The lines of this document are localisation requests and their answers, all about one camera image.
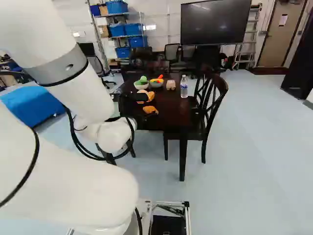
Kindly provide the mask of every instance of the ladder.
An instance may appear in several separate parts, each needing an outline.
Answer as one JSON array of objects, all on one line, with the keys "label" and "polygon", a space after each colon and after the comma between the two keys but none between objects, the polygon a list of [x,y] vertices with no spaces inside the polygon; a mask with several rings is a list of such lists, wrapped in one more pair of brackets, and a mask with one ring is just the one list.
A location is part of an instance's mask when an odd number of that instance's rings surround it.
[{"label": "ladder", "polygon": [[[250,34],[251,41],[244,41],[242,43],[236,44],[235,50],[234,50],[234,63],[233,63],[233,69],[238,70],[240,63],[246,63],[246,69],[250,67],[250,64],[255,61],[255,52],[256,52],[256,39],[257,39],[257,23],[259,21],[260,11],[262,10],[262,4],[259,3],[258,5],[252,5],[250,8],[250,13],[255,14],[253,19],[249,19],[247,22],[248,24],[253,24],[252,30],[246,31],[246,34]],[[244,45],[248,45],[249,50],[245,51]]]}]

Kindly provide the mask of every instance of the wooden chair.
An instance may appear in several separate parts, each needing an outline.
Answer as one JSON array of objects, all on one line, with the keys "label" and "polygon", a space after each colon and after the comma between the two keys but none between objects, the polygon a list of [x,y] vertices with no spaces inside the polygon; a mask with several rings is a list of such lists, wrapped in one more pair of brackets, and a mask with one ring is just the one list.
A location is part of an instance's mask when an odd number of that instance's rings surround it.
[{"label": "wooden chair", "polygon": [[200,72],[195,73],[195,75],[197,76],[195,92],[193,96],[188,96],[188,99],[192,109],[199,109],[203,106],[206,90],[208,87],[208,83],[206,83],[206,78],[209,76],[209,74],[205,72]]},{"label": "wooden chair", "polygon": [[[204,86],[207,87],[207,92],[203,100],[203,105],[193,112],[193,126],[188,131],[188,140],[202,141],[202,163],[205,163],[206,143],[214,117],[228,91],[228,84],[216,74],[211,74],[205,81]],[[165,160],[168,160],[168,140],[179,140],[179,135],[179,133],[163,133]]]}]

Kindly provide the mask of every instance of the screen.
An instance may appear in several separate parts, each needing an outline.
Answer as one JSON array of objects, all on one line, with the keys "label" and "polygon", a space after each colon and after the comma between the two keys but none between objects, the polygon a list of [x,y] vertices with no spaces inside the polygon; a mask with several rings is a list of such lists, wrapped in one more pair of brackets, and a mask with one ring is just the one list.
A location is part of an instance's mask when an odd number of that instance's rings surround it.
[{"label": "screen", "polygon": [[251,0],[209,0],[181,5],[180,44],[233,44],[244,40]]}]

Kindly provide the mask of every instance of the dining table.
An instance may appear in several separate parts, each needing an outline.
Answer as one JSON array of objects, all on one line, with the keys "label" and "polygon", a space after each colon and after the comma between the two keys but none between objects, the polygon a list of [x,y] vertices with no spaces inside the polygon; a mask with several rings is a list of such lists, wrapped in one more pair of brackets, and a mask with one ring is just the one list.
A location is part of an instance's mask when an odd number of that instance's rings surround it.
[{"label": "dining table", "polygon": [[[119,101],[119,110],[121,115],[133,117],[137,122],[137,130],[163,131],[179,134],[179,180],[184,181],[188,130],[192,126],[191,123],[191,107],[188,98],[180,97],[180,73],[130,73],[126,81],[119,87],[121,93],[137,93],[134,82],[139,80],[141,76],[146,76],[147,80],[158,78],[163,75],[164,82],[159,88],[152,88],[151,85],[146,91],[155,92],[155,97],[151,102],[138,104],[135,101],[121,99]],[[176,89],[167,90],[166,83],[168,80],[174,80]],[[154,106],[158,110],[158,114],[147,115],[143,111],[144,106]]]}]

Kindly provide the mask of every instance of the plastic bottle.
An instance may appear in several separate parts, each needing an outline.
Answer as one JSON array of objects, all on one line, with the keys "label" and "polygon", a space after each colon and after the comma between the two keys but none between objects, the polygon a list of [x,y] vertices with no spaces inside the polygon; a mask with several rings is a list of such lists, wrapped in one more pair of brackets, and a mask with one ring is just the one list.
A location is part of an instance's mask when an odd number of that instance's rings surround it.
[{"label": "plastic bottle", "polygon": [[188,83],[186,75],[183,75],[181,77],[180,81],[180,97],[181,98],[187,98],[188,97]]}]

